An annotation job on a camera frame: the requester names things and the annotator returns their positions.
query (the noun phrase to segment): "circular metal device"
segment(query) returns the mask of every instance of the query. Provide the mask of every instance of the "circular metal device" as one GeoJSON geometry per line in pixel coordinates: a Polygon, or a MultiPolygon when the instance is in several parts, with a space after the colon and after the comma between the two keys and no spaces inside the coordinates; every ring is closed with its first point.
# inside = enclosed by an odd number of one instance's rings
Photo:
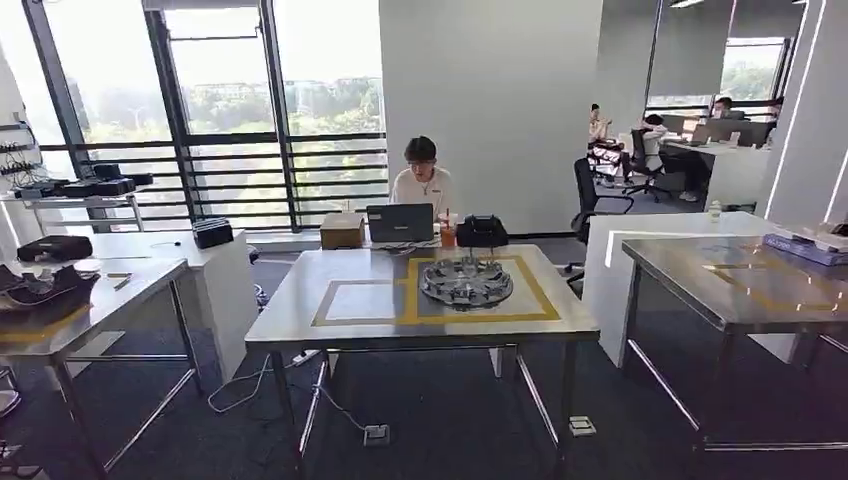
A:
{"type": "Polygon", "coordinates": [[[493,306],[512,294],[512,277],[500,263],[474,257],[439,260],[418,284],[428,297],[457,309],[493,306]]]}

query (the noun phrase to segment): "man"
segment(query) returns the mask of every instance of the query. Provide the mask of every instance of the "man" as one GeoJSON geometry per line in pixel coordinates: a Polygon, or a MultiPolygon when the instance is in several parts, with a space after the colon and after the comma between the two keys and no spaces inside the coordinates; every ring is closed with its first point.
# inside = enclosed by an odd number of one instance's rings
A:
{"type": "Polygon", "coordinates": [[[777,122],[780,121],[780,112],[783,110],[783,97],[775,99],[774,103],[769,105],[769,114],[772,120],[768,123],[768,132],[766,133],[766,144],[771,146],[774,143],[774,130],[777,128],[777,122]]]}
{"type": "Polygon", "coordinates": [[[448,210],[459,213],[450,172],[436,166],[436,144],[424,136],[413,138],[404,157],[409,168],[395,178],[389,203],[430,203],[435,216],[448,210]]]}
{"type": "Polygon", "coordinates": [[[663,126],[663,118],[659,115],[648,115],[642,122],[642,132],[648,168],[656,170],[662,166],[666,173],[683,172],[686,178],[684,191],[678,198],[686,202],[697,202],[701,189],[710,178],[710,169],[704,159],[694,152],[662,154],[660,157],[660,142],[668,133],[668,129],[663,126]]]}
{"type": "Polygon", "coordinates": [[[589,110],[589,143],[604,141],[612,120],[601,118],[601,107],[597,103],[592,104],[589,110]]]}
{"type": "Polygon", "coordinates": [[[733,110],[733,99],[721,97],[713,105],[713,118],[724,118],[727,120],[744,120],[745,112],[733,110]]]}

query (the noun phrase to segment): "ceiling light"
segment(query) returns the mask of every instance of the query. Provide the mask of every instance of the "ceiling light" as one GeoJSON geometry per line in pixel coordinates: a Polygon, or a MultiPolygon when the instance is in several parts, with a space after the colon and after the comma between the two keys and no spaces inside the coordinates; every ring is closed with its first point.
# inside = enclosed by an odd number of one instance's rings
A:
{"type": "Polygon", "coordinates": [[[671,4],[671,8],[686,8],[703,3],[704,0],[679,0],[671,4]]]}

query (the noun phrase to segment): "cardboard box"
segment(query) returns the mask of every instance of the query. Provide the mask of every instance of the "cardboard box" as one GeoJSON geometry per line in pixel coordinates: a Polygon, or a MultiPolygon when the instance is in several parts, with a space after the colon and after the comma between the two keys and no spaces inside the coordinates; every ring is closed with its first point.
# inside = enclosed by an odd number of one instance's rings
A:
{"type": "Polygon", "coordinates": [[[365,217],[361,213],[328,213],[321,224],[321,248],[362,248],[365,217]]]}

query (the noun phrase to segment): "water bottle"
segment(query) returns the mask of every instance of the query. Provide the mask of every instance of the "water bottle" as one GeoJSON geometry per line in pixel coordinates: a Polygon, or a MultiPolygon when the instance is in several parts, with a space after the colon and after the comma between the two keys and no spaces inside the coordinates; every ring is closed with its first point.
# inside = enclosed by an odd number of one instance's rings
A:
{"type": "Polygon", "coordinates": [[[721,202],[713,200],[712,203],[710,203],[710,208],[707,212],[710,214],[710,221],[718,223],[719,217],[721,216],[721,202]]]}

